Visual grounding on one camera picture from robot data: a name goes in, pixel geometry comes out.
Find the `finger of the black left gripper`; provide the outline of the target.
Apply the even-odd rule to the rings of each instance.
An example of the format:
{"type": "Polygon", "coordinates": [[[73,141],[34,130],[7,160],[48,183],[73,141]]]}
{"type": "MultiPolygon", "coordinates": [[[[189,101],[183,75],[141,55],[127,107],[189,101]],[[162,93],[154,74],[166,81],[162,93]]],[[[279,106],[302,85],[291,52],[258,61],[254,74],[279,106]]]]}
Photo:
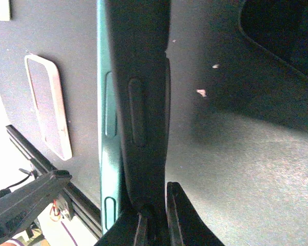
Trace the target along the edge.
{"type": "Polygon", "coordinates": [[[65,170],[54,170],[0,198],[0,243],[29,227],[70,182],[65,170]]]}

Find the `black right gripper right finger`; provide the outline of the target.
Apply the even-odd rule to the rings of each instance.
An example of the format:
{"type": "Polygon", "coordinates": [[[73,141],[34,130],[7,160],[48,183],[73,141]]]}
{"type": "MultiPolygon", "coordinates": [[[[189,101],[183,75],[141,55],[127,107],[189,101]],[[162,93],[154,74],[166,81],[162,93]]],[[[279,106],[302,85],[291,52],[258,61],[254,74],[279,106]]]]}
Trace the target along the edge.
{"type": "Polygon", "coordinates": [[[167,221],[171,245],[223,245],[178,182],[167,183],[167,221]]]}

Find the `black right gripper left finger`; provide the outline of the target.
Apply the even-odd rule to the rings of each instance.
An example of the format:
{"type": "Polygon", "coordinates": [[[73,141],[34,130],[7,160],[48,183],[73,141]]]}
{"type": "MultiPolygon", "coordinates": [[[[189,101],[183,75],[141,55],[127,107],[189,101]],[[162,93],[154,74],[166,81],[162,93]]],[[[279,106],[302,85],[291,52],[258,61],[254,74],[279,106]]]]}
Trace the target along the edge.
{"type": "Polygon", "coordinates": [[[167,224],[153,206],[124,210],[96,245],[167,245],[167,224]]]}

